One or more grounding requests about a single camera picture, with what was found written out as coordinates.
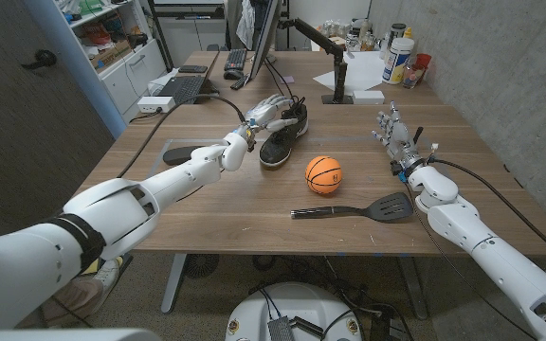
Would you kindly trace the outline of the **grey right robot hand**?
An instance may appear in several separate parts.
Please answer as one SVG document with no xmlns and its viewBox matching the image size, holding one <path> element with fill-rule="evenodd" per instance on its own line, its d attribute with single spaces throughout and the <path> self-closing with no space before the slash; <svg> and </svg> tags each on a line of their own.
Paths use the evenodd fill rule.
<svg viewBox="0 0 546 341">
<path fill-rule="evenodd" d="M 386 148 L 391 158 L 393 175 L 403 174 L 409 178 L 417 169 L 427 164 L 426 158 L 417 151 L 417 140 L 422 130 L 418 130 L 416 135 L 410 134 L 393 100 L 390 104 L 390 112 L 386 114 L 380 111 L 376 120 L 382 132 L 372 131 L 372 134 Z"/>
</svg>

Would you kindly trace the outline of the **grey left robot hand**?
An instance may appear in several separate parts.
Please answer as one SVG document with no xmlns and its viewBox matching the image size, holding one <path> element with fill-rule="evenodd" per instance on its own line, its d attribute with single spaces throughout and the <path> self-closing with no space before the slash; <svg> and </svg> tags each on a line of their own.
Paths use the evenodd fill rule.
<svg viewBox="0 0 546 341">
<path fill-rule="evenodd" d="M 279 94 L 263 99 L 245 114 L 242 123 L 234 130 L 234 133 L 245 140 L 249 140 L 261 130 L 274 133 L 284 127 L 298 123 L 297 118 L 275 118 L 278 111 L 291 102 L 291 99 Z"/>
</svg>

